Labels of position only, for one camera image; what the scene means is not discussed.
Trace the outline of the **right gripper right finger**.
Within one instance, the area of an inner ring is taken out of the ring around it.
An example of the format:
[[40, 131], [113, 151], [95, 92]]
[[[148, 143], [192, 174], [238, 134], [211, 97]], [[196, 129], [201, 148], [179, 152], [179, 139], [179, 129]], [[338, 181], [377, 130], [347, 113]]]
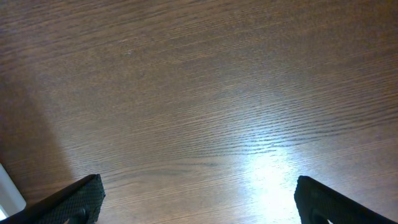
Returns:
[[302, 224], [397, 224], [309, 176], [298, 177], [294, 200]]

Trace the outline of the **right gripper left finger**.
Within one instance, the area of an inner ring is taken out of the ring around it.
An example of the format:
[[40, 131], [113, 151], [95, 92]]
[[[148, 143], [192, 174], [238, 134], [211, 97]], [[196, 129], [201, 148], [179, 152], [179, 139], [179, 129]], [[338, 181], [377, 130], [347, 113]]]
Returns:
[[1, 224], [93, 224], [98, 221], [105, 196], [101, 176], [90, 174]]

